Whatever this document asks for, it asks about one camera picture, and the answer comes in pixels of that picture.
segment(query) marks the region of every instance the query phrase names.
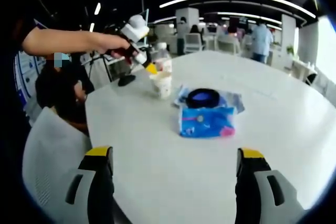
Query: hand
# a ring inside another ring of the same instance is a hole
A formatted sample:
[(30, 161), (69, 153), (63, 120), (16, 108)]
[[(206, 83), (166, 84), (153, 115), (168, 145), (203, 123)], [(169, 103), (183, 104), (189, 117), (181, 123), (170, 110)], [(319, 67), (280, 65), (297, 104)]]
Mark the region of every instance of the hand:
[[(108, 49), (128, 49), (130, 47), (128, 41), (120, 36), (99, 33), (93, 34), (97, 35), (98, 52), (100, 54), (104, 54)], [(115, 58), (121, 57), (121, 55), (117, 53), (113, 53), (112, 56)]]

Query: plastic bottle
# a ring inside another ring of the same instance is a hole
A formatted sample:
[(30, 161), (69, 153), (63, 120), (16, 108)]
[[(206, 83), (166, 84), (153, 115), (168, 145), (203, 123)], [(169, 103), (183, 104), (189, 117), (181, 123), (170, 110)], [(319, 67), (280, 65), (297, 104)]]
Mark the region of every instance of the plastic bottle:
[(167, 43), (160, 42), (155, 46), (158, 51), (152, 58), (155, 63), (156, 69), (158, 71), (165, 71), (171, 73), (173, 71), (172, 68), (172, 57), (167, 51)]

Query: chair backrest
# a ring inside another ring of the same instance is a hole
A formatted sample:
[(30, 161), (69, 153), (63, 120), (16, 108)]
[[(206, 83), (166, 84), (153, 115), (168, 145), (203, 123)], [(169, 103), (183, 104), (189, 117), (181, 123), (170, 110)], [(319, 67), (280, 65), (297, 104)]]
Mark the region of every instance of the chair backrest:
[(223, 35), (218, 37), (217, 49), (219, 51), (230, 52), (233, 55), (238, 55), (241, 53), (238, 39), (230, 35)]
[(53, 220), (60, 218), (61, 179), (77, 169), (92, 148), (90, 139), (44, 108), (34, 123), (24, 150), (23, 180), (36, 204)]
[(186, 34), (184, 36), (184, 52), (202, 51), (203, 45), (200, 34)]

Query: person in blue shirt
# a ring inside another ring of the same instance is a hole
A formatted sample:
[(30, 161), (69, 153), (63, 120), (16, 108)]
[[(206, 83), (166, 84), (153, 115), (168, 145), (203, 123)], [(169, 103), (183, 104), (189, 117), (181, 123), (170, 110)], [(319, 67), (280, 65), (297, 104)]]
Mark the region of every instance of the person in blue shirt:
[(273, 35), (271, 31), (266, 27), (263, 20), (260, 20), (259, 26), (257, 26), (252, 34), (253, 40), (253, 56), (252, 60), (266, 63), (269, 55), (269, 47), (273, 43)]

